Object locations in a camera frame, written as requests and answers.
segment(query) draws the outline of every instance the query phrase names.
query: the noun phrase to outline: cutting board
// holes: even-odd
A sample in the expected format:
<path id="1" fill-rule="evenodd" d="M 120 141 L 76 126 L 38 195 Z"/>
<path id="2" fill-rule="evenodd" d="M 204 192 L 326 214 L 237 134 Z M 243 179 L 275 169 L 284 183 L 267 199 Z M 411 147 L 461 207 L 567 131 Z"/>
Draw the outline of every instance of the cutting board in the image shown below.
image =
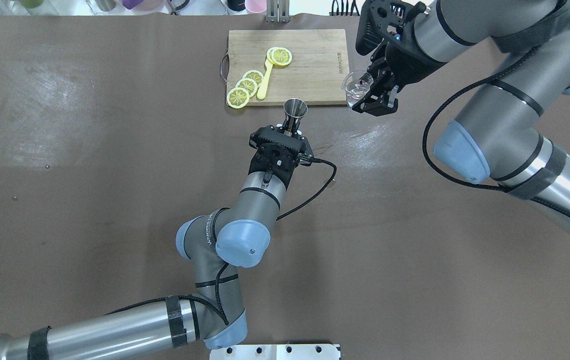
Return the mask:
<path id="1" fill-rule="evenodd" d="M 341 89 L 350 72 L 344 29 L 230 30 L 227 94 L 248 70 L 265 73 L 265 56 L 271 47 L 288 48 L 292 62 L 274 66 L 267 96 L 250 99 L 248 106 L 283 105 L 299 98 L 307 105 L 346 105 Z"/>

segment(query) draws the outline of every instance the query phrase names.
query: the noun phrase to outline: brown table surface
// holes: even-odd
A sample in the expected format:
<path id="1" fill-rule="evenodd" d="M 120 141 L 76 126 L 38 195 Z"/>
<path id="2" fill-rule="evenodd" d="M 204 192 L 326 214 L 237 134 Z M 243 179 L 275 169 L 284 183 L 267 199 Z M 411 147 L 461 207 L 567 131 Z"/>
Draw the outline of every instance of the brown table surface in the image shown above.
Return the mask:
<path id="1" fill-rule="evenodd" d="M 177 229 L 233 205 L 249 134 L 283 120 L 279 107 L 224 104 L 228 30 L 344 28 L 350 66 L 363 69 L 357 26 L 305 14 L 285 25 L 260 15 L 0 16 L 0 333 L 193 292 Z M 310 108 L 301 130 L 339 172 L 278 222 L 262 262 L 240 271 L 246 344 L 326 341 L 359 360 L 570 359 L 570 235 L 422 159 L 432 112 L 501 58 L 481 43 L 407 86 L 393 115 Z M 570 154 L 569 96 L 538 129 Z M 297 170 L 283 209 L 329 174 Z M 208 351 L 197 342 L 149 358 Z"/>

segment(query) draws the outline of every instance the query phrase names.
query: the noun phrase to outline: knife handle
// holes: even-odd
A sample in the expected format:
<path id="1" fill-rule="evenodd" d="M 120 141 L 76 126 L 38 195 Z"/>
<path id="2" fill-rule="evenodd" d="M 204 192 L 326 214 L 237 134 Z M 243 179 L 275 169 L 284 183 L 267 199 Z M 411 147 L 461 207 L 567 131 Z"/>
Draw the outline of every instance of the knife handle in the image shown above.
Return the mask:
<path id="1" fill-rule="evenodd" d="M 272 64 L 269 60 L 265 60 L 265 75 L 262 77 L 262 82 L 260 82 L 260 86 L 258 86 L 258 92 L 256 93 L 256 98 L 258 100 L 263 100 L 267 95 L 267 86 L 270 84 L 270 75 L 272 75 L 272 68 L 274 64 Z"/>

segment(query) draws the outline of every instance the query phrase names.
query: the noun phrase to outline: glass cup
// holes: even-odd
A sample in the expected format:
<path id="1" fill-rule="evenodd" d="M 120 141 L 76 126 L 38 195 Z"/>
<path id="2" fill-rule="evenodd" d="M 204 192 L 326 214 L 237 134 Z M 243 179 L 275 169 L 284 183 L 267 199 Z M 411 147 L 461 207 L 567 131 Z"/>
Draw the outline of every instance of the glass cup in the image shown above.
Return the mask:
<path id="1" fill-rule="evenodd" d="M 348 73 L 342 82 L 345 91 L 347 106 L 351 109 L 358 100 L 361 100 L 374 83 L 374 78 L 365 70 L 356 70 Z"/>

